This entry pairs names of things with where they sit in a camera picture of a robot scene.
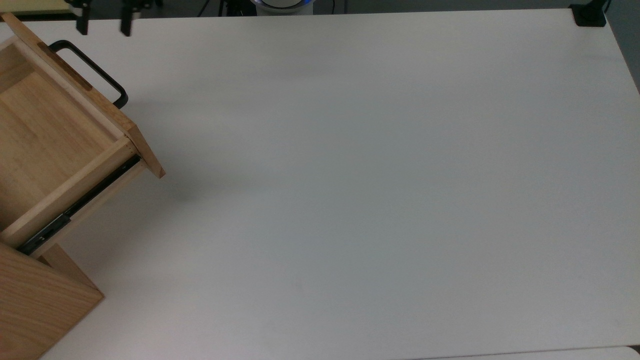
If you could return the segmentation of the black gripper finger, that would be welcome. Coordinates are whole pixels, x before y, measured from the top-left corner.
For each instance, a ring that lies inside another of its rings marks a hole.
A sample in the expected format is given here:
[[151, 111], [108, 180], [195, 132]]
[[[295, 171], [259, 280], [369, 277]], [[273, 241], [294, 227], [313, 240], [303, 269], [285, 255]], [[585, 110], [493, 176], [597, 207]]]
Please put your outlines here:
[[133, 23], [138, 15], [137, 2], [123, 2], [120, 11], [119, 31], [126, 37], [131, 36]]
[[92, 6], [91, 2], [76, 2], [75, 3], [75, 16], [76, 16], [76, 30], [82, 35], [89, 34], [89, 21]]

